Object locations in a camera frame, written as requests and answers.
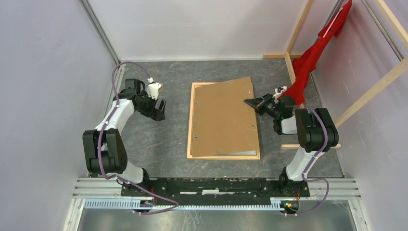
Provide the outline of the wooden picture frame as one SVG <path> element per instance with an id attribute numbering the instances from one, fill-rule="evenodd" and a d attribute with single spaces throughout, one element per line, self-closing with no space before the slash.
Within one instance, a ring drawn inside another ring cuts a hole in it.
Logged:
<path id="1" fill-rule="evenodd" d="M 260 160 L 260 151 L 256 150 L 255 155 L 209 155 L 193 157 L 191 154 L 192 147 L 192 122 L 193 122 L 193 109 L 194 109 L 194 97 L 195 89 L 205 85 L 211 85 L 214 82 L 193 82 L 191 84 L 191 100 L 190 100 L 190 112 L 189 112 L 189 128 L 188 128 L 188 138 L 187 138 L 187 151 L 186 158 L 190 160 L 240 160 L 240 161 L 250 161 L 250 160 Z"/>

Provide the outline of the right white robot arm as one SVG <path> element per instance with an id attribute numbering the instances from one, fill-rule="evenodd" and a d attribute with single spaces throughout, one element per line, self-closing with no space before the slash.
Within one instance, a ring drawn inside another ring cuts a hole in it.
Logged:
<path id="1" fill-rule="evenodd" d="M 245 99 L 259 115 L 268 114 L 273 118 L 274 131 L 279 135 L 297 135 L 298 148 L 291 163 L 279 176 L 278 191 L 291 196 L 303 183 L 316 160 L 336 146 L 339 134 L 327 108 L 295 109 L 295 101 L 283 95 L 278 100 L 270 94 Z"/>

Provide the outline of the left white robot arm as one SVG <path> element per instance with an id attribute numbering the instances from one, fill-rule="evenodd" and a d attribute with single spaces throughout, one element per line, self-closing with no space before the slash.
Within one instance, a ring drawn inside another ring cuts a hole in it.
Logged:
<path id="1" fill-rule="evenodd" d="M 129 162 L 121 132 L 135 112 L 154 121 L 165 119 L 166 101 L 158 99 L 162 89 L 163 84 L 152 78 L 148 79 L 147 85 L 135 78 L 125 81 L 125 88 L 114 97 L 102 122 L 82 135 L 89 173 L 133 183 L 132 189 L 139 196 L 146 196 L 151 191 L 146 170 Z"/>

